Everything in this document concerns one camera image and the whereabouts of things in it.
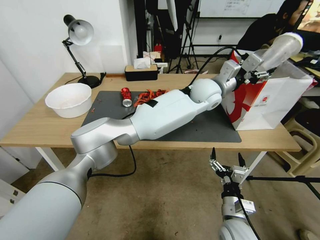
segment paper bag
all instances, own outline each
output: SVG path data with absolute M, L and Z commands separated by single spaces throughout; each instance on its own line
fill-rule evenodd
M 242 84 L 221 105 L 235 130 L 274 129 L 312 82 L 312 77 L 285 61 L 268 81 Z

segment whiteboard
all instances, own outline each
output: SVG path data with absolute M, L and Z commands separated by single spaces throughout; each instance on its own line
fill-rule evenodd
M 284 0 L 200 0 L 200 17 L 259 18 L 277 13 Z

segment monitor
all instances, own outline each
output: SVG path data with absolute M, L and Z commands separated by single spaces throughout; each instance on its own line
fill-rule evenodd
M 296 33 L 303 38 L 302 51 L 320 50 L 320 0 L 311 0 L 296 23 Z

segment table leg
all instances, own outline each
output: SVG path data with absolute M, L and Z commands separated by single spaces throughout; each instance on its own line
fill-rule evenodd
M 261 161 L 263 156 L 266 154 L 266 151 L 263 152 L 255 152 L 252 153 L 248 160 L 246 160 L 246 165 L 248 167 L 249 165 L 249 171 L 246 172 L 245 177 L 241 180 L 240 184 L 242 184 L 246 178 L 251 174 L 253 169 L 258 165 L 258 163 Z
M 52 151 L 51 148 L 41 148 L 36 147 L 38 152 L 42 155 L 44 160 L 47 161 L 47 163 L 50 165 L 50 167 L 53 168 L 54 171 L 65 169 L 63 164 L 60 162 L 57 155 Z

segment lamp arm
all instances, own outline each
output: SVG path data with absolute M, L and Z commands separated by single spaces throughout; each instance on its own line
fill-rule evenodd
M 70 54 L 70 56 L 72 57 L 74 63 L 76 64 L 77 68 L 79 69 L 79 71 L 81 72 L 82 74 L 82 77 L 84 80 L 87 79 L 87 76 L 86 76 L 86 70 L 84 69 L 84 67 L 81 65 L 80 62 L 77 61 L 77 59 L 74 57 L 74 55 L 72 54 L 69 46 L 71 46 L 73 44 L 73 42 L 70 42 L 69 41 L 70 38 L 67 38 L 66 40 L 63 40 L 62 43 L 63 45 L 65 46 L 65 48 L 67 49 L 68 53 Z

